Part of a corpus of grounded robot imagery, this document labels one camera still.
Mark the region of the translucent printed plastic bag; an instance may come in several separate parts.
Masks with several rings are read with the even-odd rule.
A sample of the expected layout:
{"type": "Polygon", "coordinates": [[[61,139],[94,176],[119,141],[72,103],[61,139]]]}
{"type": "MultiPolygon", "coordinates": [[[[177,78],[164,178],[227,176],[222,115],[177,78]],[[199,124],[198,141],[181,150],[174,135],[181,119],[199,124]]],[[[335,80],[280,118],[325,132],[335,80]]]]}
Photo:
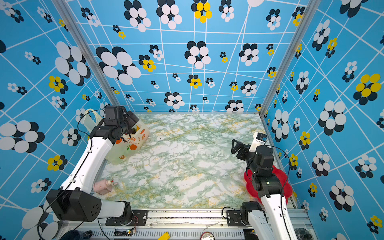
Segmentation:
{"type": "Polygon", "coordinates": [[[80,118],[80,123],[90,132],[90,137],[101,137],[104,140],[108,139],[111,141],[113,146],[106,155],[106,160],[113,165],[118,165],[127,161],[140,150],[149,137],[150,131],[148,126],[139,120],[139,122],[134,125],[134,128],[137,130],[136,133],[113,135],[112,131],[115,126],[105,126],[104,118],[105,112],[104,115],[101,116],[97,110],[88,109],[80,118]]]}

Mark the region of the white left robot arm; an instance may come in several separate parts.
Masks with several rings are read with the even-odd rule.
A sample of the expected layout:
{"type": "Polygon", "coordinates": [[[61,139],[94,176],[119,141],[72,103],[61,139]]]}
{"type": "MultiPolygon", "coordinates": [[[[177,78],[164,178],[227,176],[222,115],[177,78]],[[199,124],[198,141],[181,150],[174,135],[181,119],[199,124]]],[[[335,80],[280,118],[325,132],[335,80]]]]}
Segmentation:
{"type": "Polygon", "coordinates": [[[47,194],[49,208],[62,221],[93,222],[116,218],[130,222],[131,204],[105,201],[91,194],[98,172],[114,144],[125,134],[135,133],[139,118],[123,106],[105,107],[105,117],[93,128],[80,160],[57,190],[47,194]]]}

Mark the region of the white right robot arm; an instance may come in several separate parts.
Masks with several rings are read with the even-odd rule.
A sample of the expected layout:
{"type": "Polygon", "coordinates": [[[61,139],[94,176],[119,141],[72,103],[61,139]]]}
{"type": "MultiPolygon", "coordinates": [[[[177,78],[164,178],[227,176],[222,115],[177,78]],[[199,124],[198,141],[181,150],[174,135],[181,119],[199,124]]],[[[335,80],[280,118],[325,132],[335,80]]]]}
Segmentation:
{"type": "Polygon", "coordinates": [[[284,187],[273,173],[273,149],[261,144],[245,145],[232,140],[231,153],[252,171],[252,186],[261,204],[244,202],[242,221],[250,225],[260,240],[296,240],[297,235],[286,205],[284,187]]]}

